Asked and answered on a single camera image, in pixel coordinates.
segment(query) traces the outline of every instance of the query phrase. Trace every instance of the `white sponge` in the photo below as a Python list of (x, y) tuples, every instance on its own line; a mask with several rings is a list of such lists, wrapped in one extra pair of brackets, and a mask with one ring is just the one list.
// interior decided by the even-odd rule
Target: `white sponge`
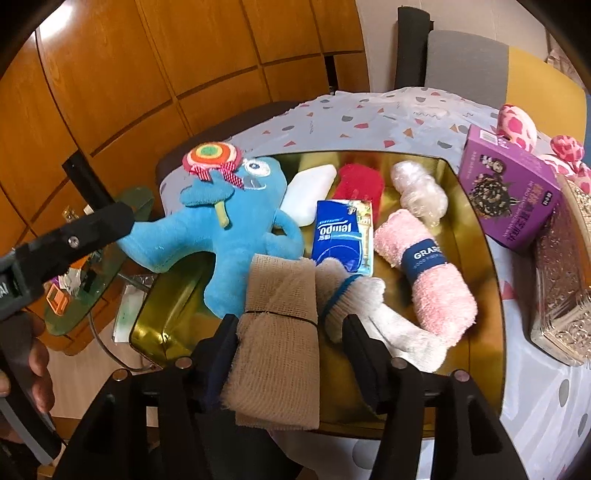
[(297, 173), (287, 186), (280, 209), (298, 226), (311, 225), (316, 218), (316, 203), (326, 200), (335, 177), (333, 165), (321, 165)]

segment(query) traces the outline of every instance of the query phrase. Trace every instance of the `product packaging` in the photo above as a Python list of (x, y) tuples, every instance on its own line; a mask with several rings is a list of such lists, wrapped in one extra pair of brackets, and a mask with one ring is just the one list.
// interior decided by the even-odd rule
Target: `product packaging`
[(515, 251), (532, 243), (561, 198), (547, 164), (476, 125), (458, 176), (484, 232)]
[(312, 260), (339, 260), (350, 273), (374, 272), (374, 223), (371, 202), (322, 200), (316, 210)]

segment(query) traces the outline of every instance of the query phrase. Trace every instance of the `rolled towel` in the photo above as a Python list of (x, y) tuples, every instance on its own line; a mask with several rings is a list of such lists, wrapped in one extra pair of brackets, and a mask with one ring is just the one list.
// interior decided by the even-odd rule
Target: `rolled towel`
[(429, 230), (409, 211), (398, 210), (375, 232), (374, 249), (405, 272), (421, 327), (440, 336), (447, 346), (457, 344), (474, 323), (476, 301)]
[(312, 260), (255, 255), (239, 346), (222, 391), (238, 425), (313, 430), (320, 423), (318, 317)]

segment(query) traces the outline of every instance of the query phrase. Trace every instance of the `blue tissue pack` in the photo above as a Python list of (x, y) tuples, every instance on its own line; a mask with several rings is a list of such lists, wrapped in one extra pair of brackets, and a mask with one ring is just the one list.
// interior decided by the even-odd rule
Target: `blue tissue pack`
[(312, 260), (339, 260), (350, 273), (374, 273), (374, 224), (371, 202), (321, 200), (316, 209)]

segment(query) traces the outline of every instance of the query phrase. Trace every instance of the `black mount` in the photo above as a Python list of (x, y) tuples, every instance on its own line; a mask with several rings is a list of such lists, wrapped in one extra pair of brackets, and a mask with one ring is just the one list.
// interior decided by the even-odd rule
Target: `black mount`
[[(55, 480), (139, 480), (148, 465), (146, 406), (158, 407), (165, 479), (211, 480), (194, 413), (219, 408), (238, 346), (238, 319), (226, 315), (191, 357), (158, 372), (107, 380), (76, 429)], [(470, 375), (423, 374), (370, 339), (355, 315), (343, 322), (343, 346), (365, 402), (387, 414), (372, 480), (415, 480), (425, 406), (436, 408), (433, 480), (527, 480), (501, 422)]]

